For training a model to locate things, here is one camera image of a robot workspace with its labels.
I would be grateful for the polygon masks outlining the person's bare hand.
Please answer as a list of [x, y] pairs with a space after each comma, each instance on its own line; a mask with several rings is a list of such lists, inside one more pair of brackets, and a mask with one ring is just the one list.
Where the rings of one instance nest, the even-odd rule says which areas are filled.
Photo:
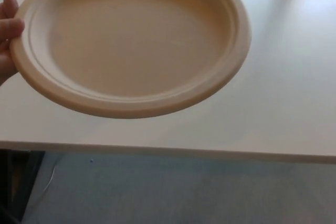
[[15, 18], [19, 4], [17, 0], [1, 2], [1, 85], [18, 70], [12, 60], [10, 43], [24, 31], [25, 24], [20, 18]]

